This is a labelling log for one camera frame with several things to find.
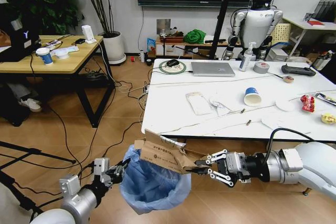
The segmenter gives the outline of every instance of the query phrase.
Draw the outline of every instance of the yellow basket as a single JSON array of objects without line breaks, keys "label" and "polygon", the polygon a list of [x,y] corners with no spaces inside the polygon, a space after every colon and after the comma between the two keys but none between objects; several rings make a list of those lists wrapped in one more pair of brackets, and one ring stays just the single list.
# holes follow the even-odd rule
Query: yellow basket
[{"label": "yellow basket", "polygon": [[272,32],[272,45],[279,42],[288,42],[290,35],[290,24],[278,24]]}]

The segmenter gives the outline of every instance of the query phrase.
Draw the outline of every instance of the cup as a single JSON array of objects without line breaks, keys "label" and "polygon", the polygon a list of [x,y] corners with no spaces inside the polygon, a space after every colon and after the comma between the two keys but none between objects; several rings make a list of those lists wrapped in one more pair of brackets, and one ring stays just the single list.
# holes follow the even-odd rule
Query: cup
[{"label": "cup", "polygon": [[245,91],[244,102],[247,106],[257,107],[261,103],[261,96],[255,88],[248,88]]},{"label": "cup", "polygon": [[49,48],[41,47],[36,50],[36,54],[42,58],[45,65],[53,64]]}]

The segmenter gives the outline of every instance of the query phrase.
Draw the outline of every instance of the white table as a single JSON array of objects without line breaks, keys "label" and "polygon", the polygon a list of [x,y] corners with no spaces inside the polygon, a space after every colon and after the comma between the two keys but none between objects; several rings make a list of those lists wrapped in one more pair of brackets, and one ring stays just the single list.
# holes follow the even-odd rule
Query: white table
[{"label": "white table", "polygon": [[303,18],[284,16],[283,19],[302,29],[302,32],[298,39],[290,37],[290,40],[292,40],[295,43],[295,45],[293,47],[293,50],[290,52],[288,58],[293,55],[294,51],[296,50],[296,48],[298,47],[298,45],[300,44],[301,40],[303,39],[308,30],[325,30],[325,31],[336,30],[336,24],[332,22],[322,22],[324,23],[324,26],[312,26],[307,21],[304,21]]},{"label": "white table", "polygon": [[[154,67],[162,61],[155,60]],[[180,60],[191,70],[192,60]],[[262,118],[273,118],[282,121],[281,126],[306,133],[313,139],[336,142],[336,125],[326,125],[321,122],[321,114],[325,112],[336,115],[336,107],[316,99],[316,110],[305,112],[300,97],[304,94],[320,91],[336,97],[336,85],[317,73],[314,77],[294,76],[293,83],[285,83],[271,74],[257,74],[252,68],[255,62],[250,62],[246,72],[239,71],[239,61],[228,61],[234,70],[235,77],[196,77],[192,73],[181,74],[152,74],[149,95],[146,103],[142,132],[149,129],[157,134],[173,138],[218,138],[240,140],[267,140],[272,129],[265,126]],[[269,72],[283,75],[283,62],[268,62]],[[289,66],[306,67],[306,63],[289,62]],[[254,87],[262,96],[259,108],[244,104],[245,90]],[[197,116],[192,110],[185,95],[190,92],[201,92],[205,98],[213,95],[224,97],[225,103],[232,113],[218,116],[214,113]],[[285,112],[275,106],[276,98],[291,100],[295,109]],[[304,142],[301,136],[290,132],[278,132],[278,141]]]}]

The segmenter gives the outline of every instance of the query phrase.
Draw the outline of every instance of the shoe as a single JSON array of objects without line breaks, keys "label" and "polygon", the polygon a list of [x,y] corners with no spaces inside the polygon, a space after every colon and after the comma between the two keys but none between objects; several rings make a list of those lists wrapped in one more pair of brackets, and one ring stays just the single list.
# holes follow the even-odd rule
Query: shoe
[{"label": "shoe", "polygon": [[21,106],[28,107],[32,112],[40,112],[42,110],[41,106],[38,104],[39,101],[28,98],[26,101],[19,101]]}]

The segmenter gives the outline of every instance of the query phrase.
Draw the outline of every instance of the book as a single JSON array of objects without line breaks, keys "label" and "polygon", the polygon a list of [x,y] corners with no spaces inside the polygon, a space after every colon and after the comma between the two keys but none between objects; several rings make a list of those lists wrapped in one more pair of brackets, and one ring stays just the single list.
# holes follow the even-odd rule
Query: book
[{"label": "book", "polygon": [[319,21],[315,21],[315,20],[310,20],[310,21],[307,21],[311,26],[324,26],[324,23],[322,22],[319,22]]}]

